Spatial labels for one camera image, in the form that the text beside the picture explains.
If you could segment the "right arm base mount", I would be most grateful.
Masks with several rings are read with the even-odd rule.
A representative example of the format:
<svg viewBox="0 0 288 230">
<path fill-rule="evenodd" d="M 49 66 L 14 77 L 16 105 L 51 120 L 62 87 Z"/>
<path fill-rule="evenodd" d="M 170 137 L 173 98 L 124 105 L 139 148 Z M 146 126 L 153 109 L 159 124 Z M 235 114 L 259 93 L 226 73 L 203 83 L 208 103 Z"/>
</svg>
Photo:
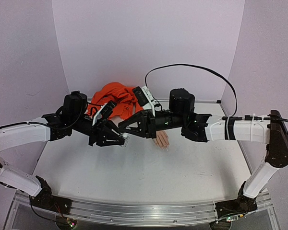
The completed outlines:
<svg viewBox="0 0 288 230">
<path fill-rule="evenodd" d="M 257 210 L 255 198 L 246 197 L 243 194 L 243 189 L 246 182 L 239 189 L 236 199 L 220 201 L 215 204 L 217 219 L 225 219 L 232 216 L 244 215 Z"/>
</svg>

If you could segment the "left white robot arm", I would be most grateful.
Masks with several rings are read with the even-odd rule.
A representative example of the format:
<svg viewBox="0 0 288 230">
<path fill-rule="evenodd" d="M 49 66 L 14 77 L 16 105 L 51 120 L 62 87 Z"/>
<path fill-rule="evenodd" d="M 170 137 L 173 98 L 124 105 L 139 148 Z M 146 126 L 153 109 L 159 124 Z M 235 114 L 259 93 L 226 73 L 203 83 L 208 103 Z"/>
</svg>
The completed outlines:
<svg viewBox="0 0 288 230">
<path fill-rule="evenodd" d="M 116 124 L 109 119 L 116 105 L 110 101 L 90 117 L 86 114 L 87 96 L 74 91 L 65 96 L 63 106 L 55 113 L 0 126 L 0 152 L 25 144 L 59 140 L 71 136 L 73 131 L 88 136 L 89 146 L 124 146 L 128 135 L 119 132 Z M 52 190 L 43 178 L 12 167 L 1 157 L 0 184 L 35 197 L 44 209 L 51 209 L 55 205 Z"/>
</svg>

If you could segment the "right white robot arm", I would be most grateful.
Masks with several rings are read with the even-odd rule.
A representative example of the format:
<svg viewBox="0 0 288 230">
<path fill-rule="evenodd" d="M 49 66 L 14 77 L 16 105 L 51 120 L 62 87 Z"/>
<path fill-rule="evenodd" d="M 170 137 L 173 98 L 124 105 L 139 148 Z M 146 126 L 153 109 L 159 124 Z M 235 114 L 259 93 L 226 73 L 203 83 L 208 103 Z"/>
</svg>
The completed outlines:
<svg viewBox="0 0 288 230">
<path fill-rule="evenodd" d="M 155 111 L 147 87 L 133 89 L 143 110 L 119 123 L 119 131 L 142 138 L 156 138 L 157 131 L 181 128 L 181 135 L 194 142 L 237 140 L 266 145 L 266 156 L 242 186 L 242 195 L 255 199 L 272 176 L 288 165 L 288 130 L 279 111 L 269 115 L 217 116 L 197 114 L 195 96 L 173 89 L 166 111 Z"/>
</svg>

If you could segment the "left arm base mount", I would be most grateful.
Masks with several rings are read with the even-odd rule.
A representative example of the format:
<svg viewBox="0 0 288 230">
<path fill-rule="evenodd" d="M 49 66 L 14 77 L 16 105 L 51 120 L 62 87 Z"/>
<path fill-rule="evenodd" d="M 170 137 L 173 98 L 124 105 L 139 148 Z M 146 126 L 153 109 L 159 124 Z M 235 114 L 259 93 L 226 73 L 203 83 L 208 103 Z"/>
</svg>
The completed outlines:
<svg viewBox="0 0 288 230">
<path fill-rule="evenodd" d="M 53 212 L 60 212 L 61 214 L 69 214 L 72 206 L 72 200 L 56 196 L 52 194 L 52 190 L 46 180 L 36 176 L 40 182 L 41 191 L 36 196 L 31 196 L 30 204 L 34 207 Z"/>
</svg>

